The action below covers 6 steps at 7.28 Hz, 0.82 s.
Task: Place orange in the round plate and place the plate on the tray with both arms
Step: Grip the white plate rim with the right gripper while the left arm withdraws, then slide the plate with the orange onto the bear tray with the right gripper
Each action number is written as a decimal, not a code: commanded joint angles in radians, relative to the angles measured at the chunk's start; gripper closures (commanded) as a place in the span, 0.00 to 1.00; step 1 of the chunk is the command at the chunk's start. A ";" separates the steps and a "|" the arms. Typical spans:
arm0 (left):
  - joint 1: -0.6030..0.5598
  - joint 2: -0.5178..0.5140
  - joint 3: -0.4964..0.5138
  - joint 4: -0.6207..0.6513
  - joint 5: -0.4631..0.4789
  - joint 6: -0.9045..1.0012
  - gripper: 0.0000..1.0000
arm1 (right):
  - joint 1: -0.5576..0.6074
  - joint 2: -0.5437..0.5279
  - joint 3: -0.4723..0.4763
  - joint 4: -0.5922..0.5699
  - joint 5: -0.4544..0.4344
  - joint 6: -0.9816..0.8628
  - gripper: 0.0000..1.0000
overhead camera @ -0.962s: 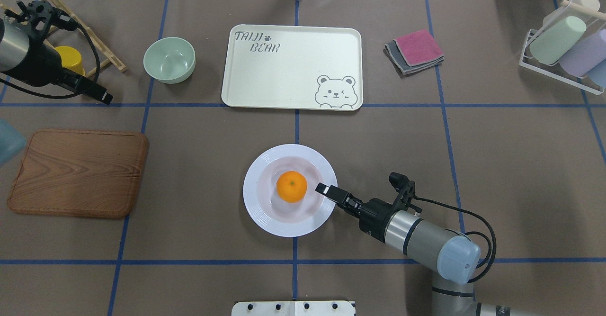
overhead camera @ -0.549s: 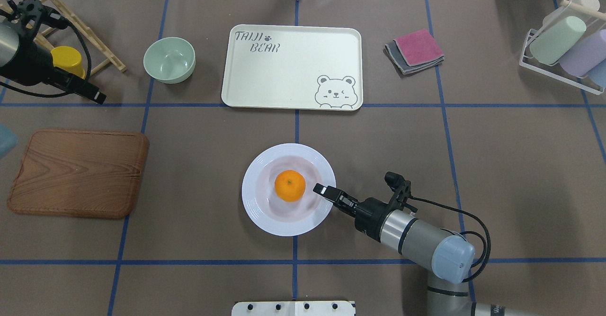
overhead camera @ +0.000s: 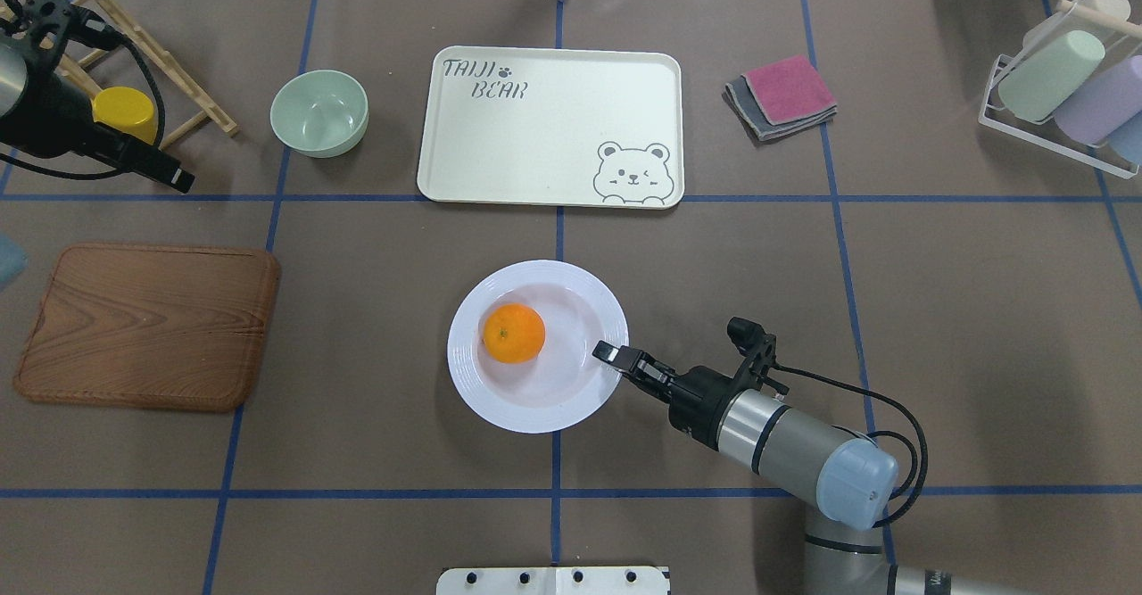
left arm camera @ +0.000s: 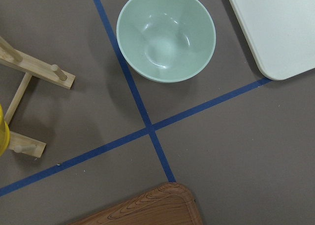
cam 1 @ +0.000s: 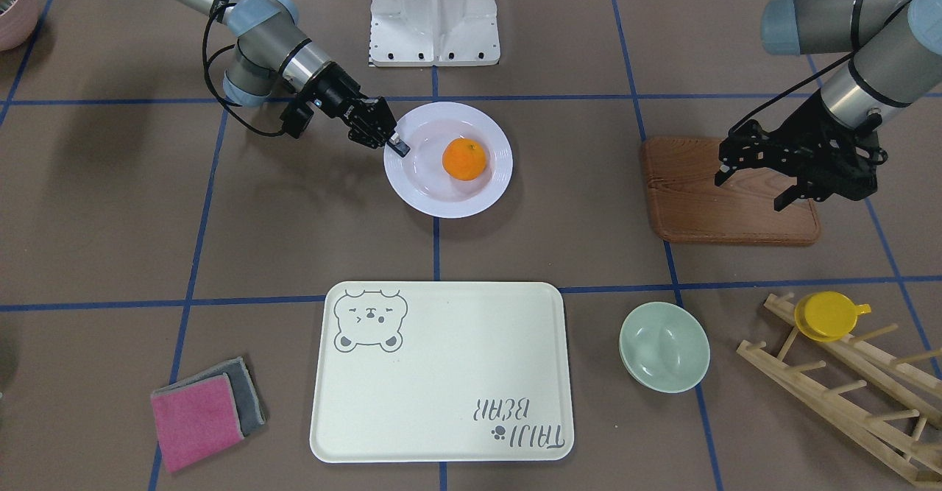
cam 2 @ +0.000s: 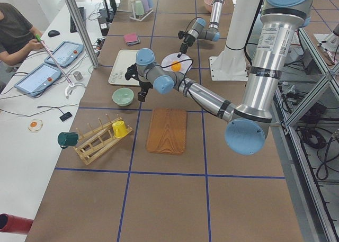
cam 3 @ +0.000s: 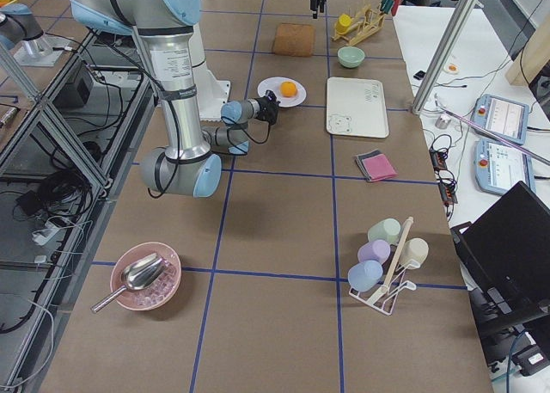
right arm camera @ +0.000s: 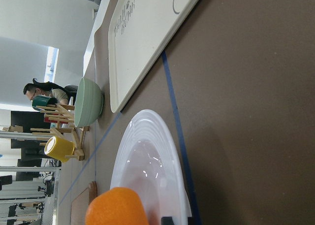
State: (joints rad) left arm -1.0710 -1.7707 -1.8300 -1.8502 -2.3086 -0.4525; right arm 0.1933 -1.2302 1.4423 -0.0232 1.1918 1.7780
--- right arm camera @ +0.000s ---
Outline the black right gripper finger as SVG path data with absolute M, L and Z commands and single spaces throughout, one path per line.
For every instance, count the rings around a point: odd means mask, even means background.
M 194 225 L 194 218 L 188 217 L 187 218 L 188 225 Z M 161 225 L 174 225 L 174 221 L 172 217 L 162 217 L 161 218 Z

